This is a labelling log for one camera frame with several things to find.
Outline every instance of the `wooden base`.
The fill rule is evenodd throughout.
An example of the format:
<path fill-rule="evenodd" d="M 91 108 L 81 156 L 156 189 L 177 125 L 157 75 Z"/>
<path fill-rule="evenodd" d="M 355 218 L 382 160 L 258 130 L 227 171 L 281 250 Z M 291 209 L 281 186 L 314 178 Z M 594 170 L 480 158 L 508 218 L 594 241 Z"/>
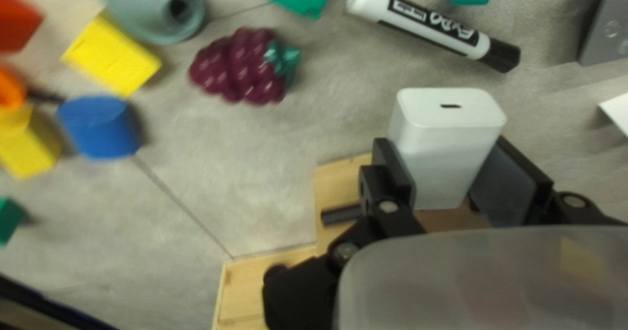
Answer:
<path fill-rule="evenodd" d="M 292 266 L 312 256 L 325 254 L 331 241 L 353 222 L 323 226 L 320 213 L 358 202 L 358 170 L 371 164 L 371 155 L 360 155 L 320 166 L 314 173 L 317 242 L 313 246 L 224 264 L 216 299 L 213 330 L 268 330 L 264 323 L 261 290 L 271 266 Z M 414 216 L 429 233 L 488 228 L 488 222 L 465 203 L 453 210 L 415 211 Z"/>

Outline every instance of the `yellow block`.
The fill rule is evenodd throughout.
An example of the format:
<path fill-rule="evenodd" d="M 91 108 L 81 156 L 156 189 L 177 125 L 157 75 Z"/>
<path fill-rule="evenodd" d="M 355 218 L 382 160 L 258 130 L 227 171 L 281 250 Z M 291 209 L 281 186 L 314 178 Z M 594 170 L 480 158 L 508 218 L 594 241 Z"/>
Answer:
<path fill-rule="evenodd" d="M 51 169 L 61 154 L 61 142 L 30 104 L 0 111 L 0 163 L 16 179 Z"/>
<path fill-rule="evenodd" d="M 61 60 L 126 98 L 161 68 L 161 61 L 98 15 Z"/>

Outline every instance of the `orange block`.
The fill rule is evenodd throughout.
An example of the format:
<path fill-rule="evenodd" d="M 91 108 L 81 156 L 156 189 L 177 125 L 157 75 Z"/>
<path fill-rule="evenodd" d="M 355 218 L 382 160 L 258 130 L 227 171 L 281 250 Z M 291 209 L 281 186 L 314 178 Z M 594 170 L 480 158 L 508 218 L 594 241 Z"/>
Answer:
<path fill-rule="evenodd" d="M 0 52 L 24 48 L 43 16 L 22 0 L 0 0 Z"/>
<path fill-rule="evenodd" d="M 0 108 L 18 109 L 26 98 L 26 88 L 11 71 L 0 65 Z"/>

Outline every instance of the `red block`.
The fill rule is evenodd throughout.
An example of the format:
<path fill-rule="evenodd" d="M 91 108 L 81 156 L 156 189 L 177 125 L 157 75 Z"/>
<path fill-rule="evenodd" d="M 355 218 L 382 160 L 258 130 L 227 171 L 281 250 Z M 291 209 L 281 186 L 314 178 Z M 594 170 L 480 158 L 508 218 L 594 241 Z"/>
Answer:
<path fill-rule="evenodd" d="M 0 0 L 0 52 L 24 48 L 43 16 L 22 0 Z"/>

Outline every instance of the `white cube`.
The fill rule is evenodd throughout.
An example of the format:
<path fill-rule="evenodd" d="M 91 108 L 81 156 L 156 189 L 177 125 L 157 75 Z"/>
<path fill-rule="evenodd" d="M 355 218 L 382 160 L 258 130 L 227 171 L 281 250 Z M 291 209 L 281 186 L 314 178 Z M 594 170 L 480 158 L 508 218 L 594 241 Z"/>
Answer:
<path fill-rule="evenodd" d="M 460 206 L 506 121 L 481 89 L 399 91 L 388 139 L 414 180 L 414 209 Z"/>

